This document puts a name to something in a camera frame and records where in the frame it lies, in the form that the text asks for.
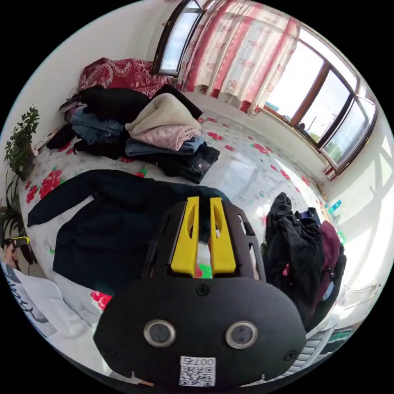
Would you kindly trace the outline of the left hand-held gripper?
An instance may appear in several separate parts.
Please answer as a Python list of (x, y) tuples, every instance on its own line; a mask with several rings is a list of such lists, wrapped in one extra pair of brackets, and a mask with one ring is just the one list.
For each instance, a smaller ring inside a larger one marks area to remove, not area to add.
[(14, 238), (4, 238), (0, 240), (1, 248), (5, 249), (9, 245), (15, 249), (17, 248), (16, 245), (27, 245), (30, 243), (30, 238), (26, 236), (14, 237)]

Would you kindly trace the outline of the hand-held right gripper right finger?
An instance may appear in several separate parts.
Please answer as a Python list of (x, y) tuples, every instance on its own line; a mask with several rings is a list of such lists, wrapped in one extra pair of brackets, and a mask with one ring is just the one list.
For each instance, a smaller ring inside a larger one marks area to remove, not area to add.
[(236, 260), (223, 203), (220, 197), (210, 199), (210, 255), (213, 277), (232, 275)]

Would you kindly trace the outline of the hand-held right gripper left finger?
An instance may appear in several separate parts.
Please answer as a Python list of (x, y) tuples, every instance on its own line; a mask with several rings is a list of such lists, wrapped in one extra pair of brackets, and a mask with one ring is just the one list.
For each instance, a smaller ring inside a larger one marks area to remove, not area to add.
[(178, 239), (171, 261), (176, 274), (194, 277), (199, 242), (199, 197), (189, 197), (183, 213)]

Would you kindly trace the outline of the person's left hand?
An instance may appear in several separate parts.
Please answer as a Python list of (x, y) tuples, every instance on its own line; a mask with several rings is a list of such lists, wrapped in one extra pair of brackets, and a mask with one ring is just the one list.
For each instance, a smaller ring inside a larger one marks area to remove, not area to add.
[(6, 246), (3, 260), (12, 269), (19, 270), (17, 251), (12, 244)]

